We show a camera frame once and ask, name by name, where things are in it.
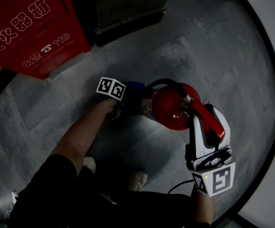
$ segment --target shoe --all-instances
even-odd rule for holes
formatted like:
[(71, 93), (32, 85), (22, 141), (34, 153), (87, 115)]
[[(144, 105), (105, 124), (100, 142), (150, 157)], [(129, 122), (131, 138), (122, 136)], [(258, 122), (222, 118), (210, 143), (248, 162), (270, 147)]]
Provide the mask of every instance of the shoe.
[(142, 190), (143, 186), (147, 181), (148, 175), (142, 171), (135, 172), (128, 179), (128, 189), (127, 191), (139, 192)]
[(91, 170), (91, 172), (93, 172), (93, 174), (95, 174), (96, 171), (96, 163), (95, 160), (93, 159), (93, 157), (91, 156), (86, 156), (84, 158), (84, 162), (82, 164), (84, 167), (87, 167), (89, 170)]

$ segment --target concrete floor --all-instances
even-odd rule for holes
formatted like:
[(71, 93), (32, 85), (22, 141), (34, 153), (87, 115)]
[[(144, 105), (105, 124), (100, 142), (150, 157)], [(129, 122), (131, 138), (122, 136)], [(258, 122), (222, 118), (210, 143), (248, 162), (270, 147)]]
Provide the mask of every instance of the concrete floor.
[[(263, 41), (238, 0), (168, 0), (159, 24), (82, 55), (46, 81), (17, 75), (0, 95), (0, 219), (11, 191), (29, 183), (66, 130), (96, 102), (100, 77), (192, 85), (226, 116), (237, 163), (234, 186), (216, 196), (215, 219), (244, 193), (275, 137), (275, 75)], [(166, 193), (191, 179), (188, 131), (143, 116), (106, 122), (91, 151), (98, 175), (149, 174), (145, 190)], [(190, 195), (192, 184), (174, 191)]]

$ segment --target red cabinet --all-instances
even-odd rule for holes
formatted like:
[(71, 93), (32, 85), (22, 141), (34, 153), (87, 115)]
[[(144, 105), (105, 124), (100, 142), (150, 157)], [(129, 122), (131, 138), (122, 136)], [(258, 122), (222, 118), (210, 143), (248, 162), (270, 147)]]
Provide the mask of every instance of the red cabinet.
[(70, 0), (0, 0), (0, 67), (44, 79), (89, 50)]

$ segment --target red fire extinguisher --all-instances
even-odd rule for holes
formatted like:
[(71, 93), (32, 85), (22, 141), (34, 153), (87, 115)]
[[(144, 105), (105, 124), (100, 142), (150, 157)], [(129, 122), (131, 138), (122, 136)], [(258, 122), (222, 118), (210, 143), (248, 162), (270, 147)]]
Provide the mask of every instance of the red fire extinguisher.
[[(155, 86), (167, 85), (159, 90)], [(196, 90), (190, 85), (171, 79), (159, 79), (145, 88), (141, 100), (142, 114), (173, 130), (189, 128), (190, 116), (197, 114), (202, 119), (205, 133), (212, 130), (222, 140), (225, 131), (220, 122), (201, 103)]]

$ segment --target person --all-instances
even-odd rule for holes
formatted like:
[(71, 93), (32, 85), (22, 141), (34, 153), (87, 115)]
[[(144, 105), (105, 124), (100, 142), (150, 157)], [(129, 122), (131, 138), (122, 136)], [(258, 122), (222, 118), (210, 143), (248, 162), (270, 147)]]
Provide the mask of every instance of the person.
[(191, 197), (141, 191), (147, 175), (134, 173), (113, 198), (94, 184), (95, 161), (86, 153), (117, 101), (98, 103), (62, 137), (28, 186), (19, 194), (9, 227), (209, 227), (214, 200), (194, 186)]

